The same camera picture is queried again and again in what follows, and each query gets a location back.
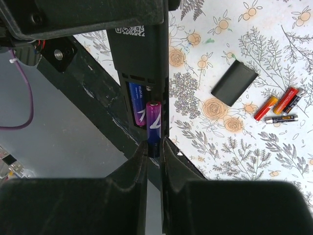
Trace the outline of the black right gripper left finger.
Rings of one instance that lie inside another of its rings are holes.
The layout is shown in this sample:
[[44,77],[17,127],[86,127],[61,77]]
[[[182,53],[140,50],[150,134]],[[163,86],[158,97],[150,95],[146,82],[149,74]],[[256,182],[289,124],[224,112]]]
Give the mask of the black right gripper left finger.
[[143,235],[148,145],[104,178],[11,179],[0,188],[3,235]]

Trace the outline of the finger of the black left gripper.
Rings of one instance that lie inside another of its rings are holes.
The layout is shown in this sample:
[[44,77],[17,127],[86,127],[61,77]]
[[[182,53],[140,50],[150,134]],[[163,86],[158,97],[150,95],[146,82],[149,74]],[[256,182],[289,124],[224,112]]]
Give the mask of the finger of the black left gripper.
[[54,39],[103,29],[161,24],[165,0],[2,0],[0,18],[21,40]]

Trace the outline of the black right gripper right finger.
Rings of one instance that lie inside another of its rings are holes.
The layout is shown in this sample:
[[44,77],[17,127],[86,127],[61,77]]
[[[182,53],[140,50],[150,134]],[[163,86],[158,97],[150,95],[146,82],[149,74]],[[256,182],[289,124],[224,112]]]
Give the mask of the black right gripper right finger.
[[282,181],[208,180],[168,141],[160,148],[162,231],[167,235],[310,235],[313,218],[299,190]]

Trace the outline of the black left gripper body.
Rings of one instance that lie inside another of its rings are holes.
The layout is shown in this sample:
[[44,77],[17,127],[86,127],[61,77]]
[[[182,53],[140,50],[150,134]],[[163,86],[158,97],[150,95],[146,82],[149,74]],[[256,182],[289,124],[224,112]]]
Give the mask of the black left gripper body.
[[25,41],[14,38],[4,22],[0,23],[0,52],[13,50],[16,58],[27,66],[37,66],[42,58],[46,40]]

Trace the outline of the blue purple battery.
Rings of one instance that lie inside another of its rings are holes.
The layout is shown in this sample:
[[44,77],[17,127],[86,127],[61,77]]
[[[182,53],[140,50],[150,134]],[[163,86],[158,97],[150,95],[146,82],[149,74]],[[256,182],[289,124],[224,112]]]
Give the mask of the blue purple battery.
[[146,125],[146,103],[141,85],[129,83],[130,96],[133,106],[134,119],[137,126]]
[[149,101],[146,105],[146,125],[148,154],[150,158],[158,158],[160,155],[161,141],[161,103]]

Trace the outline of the black battery cover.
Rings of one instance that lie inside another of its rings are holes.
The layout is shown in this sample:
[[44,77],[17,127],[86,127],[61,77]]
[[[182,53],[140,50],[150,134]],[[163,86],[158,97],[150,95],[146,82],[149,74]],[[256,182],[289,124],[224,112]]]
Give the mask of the black battery cover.
[[231,107],[258,77],[258,73],[235,60],[214,86],[211,94]]

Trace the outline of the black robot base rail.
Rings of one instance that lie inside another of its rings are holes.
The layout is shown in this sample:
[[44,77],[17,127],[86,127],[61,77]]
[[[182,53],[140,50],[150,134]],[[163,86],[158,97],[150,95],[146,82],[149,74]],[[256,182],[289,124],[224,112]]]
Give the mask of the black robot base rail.
[[38,70],[127,159],[144,132],[131,127],[122,89],[73,36],[47,40]]

